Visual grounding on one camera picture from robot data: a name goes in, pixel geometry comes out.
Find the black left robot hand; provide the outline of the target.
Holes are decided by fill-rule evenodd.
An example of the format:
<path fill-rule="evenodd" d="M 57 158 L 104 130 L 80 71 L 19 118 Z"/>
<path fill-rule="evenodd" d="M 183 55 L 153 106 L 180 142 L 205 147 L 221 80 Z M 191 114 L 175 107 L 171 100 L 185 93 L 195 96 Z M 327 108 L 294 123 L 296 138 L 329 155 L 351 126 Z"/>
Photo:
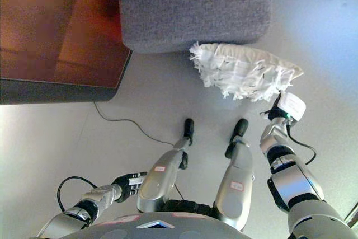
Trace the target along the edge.
<path fill-rule="evenodd" d="M 112 185 L 116 187 L 115 202 L 122 203 L 130 196 L 137 194 L 146 176 L 147 172 L 137 172 L 117 177 L 112 182 Z"/>

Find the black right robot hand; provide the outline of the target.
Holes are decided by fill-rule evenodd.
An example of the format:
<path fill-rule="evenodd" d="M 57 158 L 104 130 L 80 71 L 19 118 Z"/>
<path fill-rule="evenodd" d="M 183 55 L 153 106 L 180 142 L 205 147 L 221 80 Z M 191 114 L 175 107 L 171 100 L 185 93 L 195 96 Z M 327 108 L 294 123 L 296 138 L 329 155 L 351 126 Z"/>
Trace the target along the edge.
<path fill-rule="evenodd" d="M 298 122 L 306 110 L 305 102 L 293 93 L 280 91 L 271 109 L 261 112 L 270 121 L 274 118 L 293 119 Z"/>

